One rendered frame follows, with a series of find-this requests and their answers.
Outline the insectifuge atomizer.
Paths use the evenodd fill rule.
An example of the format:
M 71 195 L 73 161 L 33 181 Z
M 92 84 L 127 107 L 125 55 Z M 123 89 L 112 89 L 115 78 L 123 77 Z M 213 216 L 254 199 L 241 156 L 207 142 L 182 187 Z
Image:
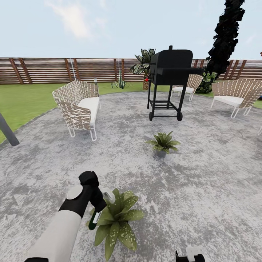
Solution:
M 90 230 L 93 230 L 97 226 L 97 223 L 99 221 L 102 212 L 103 210 L 101 210 L 101 212 L 98 213 L 95 209 L 94 213 L 91 215 L 90 224 L 85 226 L 88 227 Z

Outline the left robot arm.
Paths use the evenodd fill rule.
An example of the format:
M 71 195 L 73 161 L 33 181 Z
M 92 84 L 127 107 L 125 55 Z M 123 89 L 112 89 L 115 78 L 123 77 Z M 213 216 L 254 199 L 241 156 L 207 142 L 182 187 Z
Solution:
M 69 189 L 59 211 L 21 262 L 69 262 L 88 202 L 98 213 L 107 206 L 104 196 L 114 204 L 115 195 L 109 187 L 99 189 L 94 171 L 83 172 L 79 180 L 80 184 Z

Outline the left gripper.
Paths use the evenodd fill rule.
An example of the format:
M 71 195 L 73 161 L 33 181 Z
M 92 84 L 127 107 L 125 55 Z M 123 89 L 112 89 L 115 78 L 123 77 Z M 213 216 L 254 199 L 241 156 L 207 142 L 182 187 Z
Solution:
M 96 197 L 90 198 L 90 202 L 98 213 L 101 212 L 101 210 L 103 210 L 107 206 L 107 203 L 104 200 L 100 190 Z

